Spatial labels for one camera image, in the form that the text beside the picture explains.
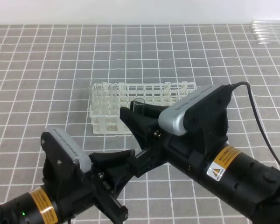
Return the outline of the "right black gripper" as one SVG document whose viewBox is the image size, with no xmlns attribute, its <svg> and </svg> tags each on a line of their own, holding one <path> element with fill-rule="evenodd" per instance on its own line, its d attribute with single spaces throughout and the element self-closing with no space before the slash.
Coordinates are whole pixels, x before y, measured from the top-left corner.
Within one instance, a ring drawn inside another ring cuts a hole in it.
<svg viewBox="0 0 280 224">
<path fill-rule="evenodd" d="M 145 102 L 144 114 L 121 107 L 120 119 L 138 141 L 134 157 L 142 175 L 166 162 L 190 177 L 206 173 L 227 142 L 228 85 L 202 86 L 170 106 Z"/>
</svg>

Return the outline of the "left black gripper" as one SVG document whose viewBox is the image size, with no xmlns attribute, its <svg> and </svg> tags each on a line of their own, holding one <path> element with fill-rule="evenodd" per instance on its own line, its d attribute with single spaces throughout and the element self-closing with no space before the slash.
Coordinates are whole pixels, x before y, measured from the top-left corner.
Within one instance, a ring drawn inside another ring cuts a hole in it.
<svg viewBox="0 0 280 224">
<path fill-rule="evenodd" d="M 46 154 L 43 167 L 44 188 L 56 206 L 58 223 L 70 222 L 92 206 L 114 224 L 128 218 L 128 209 L 117 198 L 128 182 L 139 174 L 140 165 L 128 161 L 135 150 L 92 153 L 92 165 L 84 173 L 78 164 L 61 152 L 51 134 L 43 132 L 41 146 Z"/>
</svg>

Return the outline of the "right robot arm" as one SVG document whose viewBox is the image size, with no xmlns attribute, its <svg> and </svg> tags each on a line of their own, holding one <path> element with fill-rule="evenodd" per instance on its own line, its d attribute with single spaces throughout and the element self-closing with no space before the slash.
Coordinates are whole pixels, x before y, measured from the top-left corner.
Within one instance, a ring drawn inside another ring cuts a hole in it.
<svg viewBox="0 0 280 224">
<path fill-rule="evenodd" d="M 237 84 L 202 86 L 171 106 L 121 107 L 141 152 L 135 176 L 169 163 L 254 224 L 280 224 L 280 169 L 227 143 L 227 106 Z"/>
</svg>

